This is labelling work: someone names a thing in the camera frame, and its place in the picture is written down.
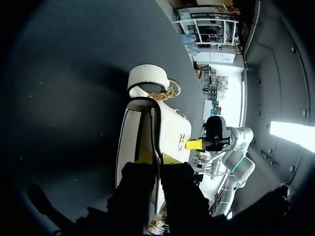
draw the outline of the white handbag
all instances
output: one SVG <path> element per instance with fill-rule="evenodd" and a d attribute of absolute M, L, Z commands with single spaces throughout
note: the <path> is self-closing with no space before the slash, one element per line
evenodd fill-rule
<path fill-rule="evenodd" d="M 122 169 L 127 162 L 154 158 L 159 165 L 162 153 L 181 163 L 189 161 L 190 150 L 185 146 L 186 141 L 190 139 L 191 124 L 178 110 L 168 107 L 163 102 L 180 93 L 178 83 L 171 81 L 177 86 L 177 92 L 170 86 L 166 72 L 158 66 L 145 64 L 130 71 L 128 92 L 132 100 L 127 105 L 121 128 L 116 187 L 120 183 Z M 148 94 L 139 87 L 144 84 L 157 85 L 162 88 L 162 92 Z M 164 203 L 159 173 L 151 201 L 158 213 Z"/>

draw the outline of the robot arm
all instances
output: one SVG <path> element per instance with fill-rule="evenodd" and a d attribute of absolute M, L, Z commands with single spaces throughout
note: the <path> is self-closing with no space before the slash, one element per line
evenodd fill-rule
<path fill-rule="evenodd" d="M 225 120 L 219 116 L 208 118 L 204 139 L 207 151 L 224 151 L 222 163 L 229 171 L 223 195 L 214 216 L 227 215 L 234 200 L 236 189 L 243 187 L 255 169 L 255 164 L 246 157 L 247 149 L 253 139 L 253 132 L 248 127 L 226 127 Z"/>

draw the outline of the table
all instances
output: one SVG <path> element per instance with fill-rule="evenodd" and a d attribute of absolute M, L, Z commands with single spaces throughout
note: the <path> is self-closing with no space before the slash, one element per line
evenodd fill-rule
<path fill-rule="evenodd" d="M 0 74 L 1 150 L 7 177 L 39 184 L 71 220 L 106 209 L 115 182 L 129 71 L 150 63 L 182 87 L 166 103 L 202 129 L 203 94 L 179 35 L 154 0 L 46 0 L 15 37 Z"/>

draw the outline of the bright light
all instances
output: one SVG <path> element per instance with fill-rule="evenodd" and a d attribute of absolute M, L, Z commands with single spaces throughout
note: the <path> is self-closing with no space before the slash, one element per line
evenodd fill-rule
<path fill-rule="evenodd" d="M 245 110 L 245 82 L 242 82 L 242 111 L 241 111 L 241 122 L 240 126 L 243 126 L 244 121 L 244 110 Z"/>
<path fill-rule="evenodd" d="M 229 219 L 231 219 L 233 217 L 233 213 L 232 212 L 230 212 L 228 215 L 227 215 L 227 219 L 229 220 Z"/>
<path fill-rule="evenodd" d="M 272 121 L 270 134 L 299 144 L 315 153 L 315 127 Z"/>

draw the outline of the handbag handle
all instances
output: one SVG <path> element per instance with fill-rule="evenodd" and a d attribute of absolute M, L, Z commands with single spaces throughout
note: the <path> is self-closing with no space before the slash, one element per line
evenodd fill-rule
<path fill-rule="evenodd" d="M 177 91 L 170 86 L 174 83 Z M 161 87 L 161 92 L 147 93 L 139 85 L 151 84 Z M 150 97 L 158 101 L 166 101 L 168 98 L 176 97 L 181 92 L 181 87 L 174 79 L 168 79 L 166 72 L 156 65 L 139 65 L 129 73 L 128 92 L 130 97 Z"/>

